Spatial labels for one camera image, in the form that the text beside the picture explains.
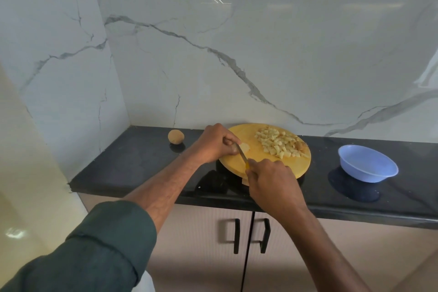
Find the round wooden cutting board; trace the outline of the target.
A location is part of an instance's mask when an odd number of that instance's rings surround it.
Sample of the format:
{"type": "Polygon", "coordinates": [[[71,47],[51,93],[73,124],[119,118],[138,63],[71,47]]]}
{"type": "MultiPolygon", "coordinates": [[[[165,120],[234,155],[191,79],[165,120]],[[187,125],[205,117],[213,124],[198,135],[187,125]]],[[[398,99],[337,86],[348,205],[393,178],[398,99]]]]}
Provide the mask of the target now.
{"type": "Polygon", "coordinates": [[[308,145],[298,135],[277,126],[260,123],[235,125],[229,129],[241,140],[241,149],[247,159],[280,161],[290,167],[296,178],[310,167],[308,145]]]}

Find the yellow-handled kitchen knife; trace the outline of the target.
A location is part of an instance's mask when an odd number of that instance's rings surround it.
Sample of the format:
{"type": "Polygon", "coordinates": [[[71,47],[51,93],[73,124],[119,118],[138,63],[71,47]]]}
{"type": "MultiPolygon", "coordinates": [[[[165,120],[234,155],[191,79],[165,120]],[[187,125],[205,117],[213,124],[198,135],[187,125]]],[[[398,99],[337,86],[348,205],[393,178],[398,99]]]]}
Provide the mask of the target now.
{"type": "Polygon", "coordinates": [[[237,150],[238,150],[242,160],[245,163],[245,170],[249,170],[250,169],[250,165],[249,165],[247,157],[244,154],[244,151],[241,149],[240,145],[238,145],[237,143],[235,145],[236,145],[236,148],[237,148],[237,150]]]}

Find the person's right forearm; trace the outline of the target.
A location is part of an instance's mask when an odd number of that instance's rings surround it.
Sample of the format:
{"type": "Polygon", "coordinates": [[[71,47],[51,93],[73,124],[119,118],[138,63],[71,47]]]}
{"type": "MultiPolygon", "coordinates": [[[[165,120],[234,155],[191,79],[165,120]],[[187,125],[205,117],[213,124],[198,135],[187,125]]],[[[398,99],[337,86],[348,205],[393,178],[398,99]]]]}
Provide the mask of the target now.
{"type": "Polygon", "coordinates": [[[318,292],[371,292],[308,208],[287,206],[269,215],[288,233],[318,292]]]}

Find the beige cabinet door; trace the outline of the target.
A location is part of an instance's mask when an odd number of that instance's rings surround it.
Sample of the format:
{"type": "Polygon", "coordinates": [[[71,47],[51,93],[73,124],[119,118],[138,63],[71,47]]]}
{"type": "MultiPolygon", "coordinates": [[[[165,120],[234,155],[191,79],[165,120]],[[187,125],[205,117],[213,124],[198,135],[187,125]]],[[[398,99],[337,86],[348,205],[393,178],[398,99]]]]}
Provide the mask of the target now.
{"type": "MultiPolygon", "coordinates": [[[[389,292],[436,249],[438,231],[319,219],[322,227],[369,287],[389,292]]],[[[265,213],[255,213],[243,292],[316,292],[311,276],[282,226],[265,213]],[[271,224],[265,254],[259,241],[263,218],[271,224]]]]}
{"type": "Polygon", "coordinates": [[[158,233],[146,272],[132,292],[241,292],[252,213],[175,204],[158,233]],[[239,218],[239,254],[233,254],[239,218]]]}

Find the pile of diced potato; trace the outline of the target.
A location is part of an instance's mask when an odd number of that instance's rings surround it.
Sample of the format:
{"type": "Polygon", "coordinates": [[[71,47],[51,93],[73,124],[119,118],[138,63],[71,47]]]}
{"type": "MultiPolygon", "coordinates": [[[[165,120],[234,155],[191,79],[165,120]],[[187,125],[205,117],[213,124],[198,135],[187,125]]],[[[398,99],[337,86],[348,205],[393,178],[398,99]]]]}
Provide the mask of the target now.
{"type": "Polygon", "coordinates": [[[275,156],[281,160],[292,157],[310,157],[309,147],[304,152],[300,152],[295,149],[295,142],[304,142],[304,140],[293,133],[281,131],[271,126],[266,126],[257,130],[254,138],[260,142],[265,153],[275,156]]]}

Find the person's left forearm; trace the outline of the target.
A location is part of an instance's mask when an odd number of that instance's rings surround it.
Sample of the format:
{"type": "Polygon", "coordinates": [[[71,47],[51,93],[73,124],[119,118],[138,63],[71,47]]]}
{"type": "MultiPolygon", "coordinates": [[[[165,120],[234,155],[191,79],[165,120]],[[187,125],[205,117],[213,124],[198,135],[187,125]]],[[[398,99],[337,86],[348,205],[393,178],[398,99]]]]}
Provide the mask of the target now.
{"type": "Polygon", "coordinates": [[[198,168],[207,162],[206,158],[204,148],[189,148],[123,200],[146,211],[159,233],[181,191],[198,168]]]}

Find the light blue plastic bowl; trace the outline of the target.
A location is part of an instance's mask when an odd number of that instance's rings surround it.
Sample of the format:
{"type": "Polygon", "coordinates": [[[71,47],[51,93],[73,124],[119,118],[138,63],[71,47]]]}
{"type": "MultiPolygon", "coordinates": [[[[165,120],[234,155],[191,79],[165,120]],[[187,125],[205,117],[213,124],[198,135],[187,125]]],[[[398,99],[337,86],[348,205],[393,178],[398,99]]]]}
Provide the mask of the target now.
{"type": "Polygon", "coordinates": [[[399,173],[397,164],[374,149],[343,145],[338,149],[340,166],[350,177],[365,183],[380,183],[399,173]]]}

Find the person's right hand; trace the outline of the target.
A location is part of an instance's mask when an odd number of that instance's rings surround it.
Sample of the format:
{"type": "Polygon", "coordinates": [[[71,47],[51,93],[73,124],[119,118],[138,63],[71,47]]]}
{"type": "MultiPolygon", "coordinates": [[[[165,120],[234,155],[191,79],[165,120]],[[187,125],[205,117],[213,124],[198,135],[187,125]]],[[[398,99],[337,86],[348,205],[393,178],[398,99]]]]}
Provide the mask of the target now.
{"type": "Polygon", "coordinates": [[[271,181],[249,181],[249,194],[255,203],[276,219],[308,210],[298,181],[290,167],[271,181]]]}

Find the person's left hand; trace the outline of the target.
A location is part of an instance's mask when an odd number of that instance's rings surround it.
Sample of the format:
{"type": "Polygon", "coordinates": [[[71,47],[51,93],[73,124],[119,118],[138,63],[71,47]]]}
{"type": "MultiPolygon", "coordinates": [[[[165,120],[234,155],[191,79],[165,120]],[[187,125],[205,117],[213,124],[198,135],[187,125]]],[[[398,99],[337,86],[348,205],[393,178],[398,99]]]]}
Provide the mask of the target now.
{"type": "Polygon", "coordinates": [[[211,163],[219,156],[219,128],[226,128],[221,123],[206,126],[199,139],[189,148],[190,162],[197,166],[211,163]]]}

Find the dark green shirt sleeve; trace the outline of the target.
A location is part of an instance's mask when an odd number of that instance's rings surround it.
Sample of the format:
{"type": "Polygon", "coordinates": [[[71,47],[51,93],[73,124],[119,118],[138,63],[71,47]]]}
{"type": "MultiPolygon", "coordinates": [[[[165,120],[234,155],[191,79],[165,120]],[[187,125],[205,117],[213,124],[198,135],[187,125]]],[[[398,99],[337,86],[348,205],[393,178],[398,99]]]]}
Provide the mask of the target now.
{"type": "Polygon", "coordinates": [[[62,244],[25,264],[0,292],[131,292],[156,240],[155,224],[140,206],[102,202],[62,244]]]}

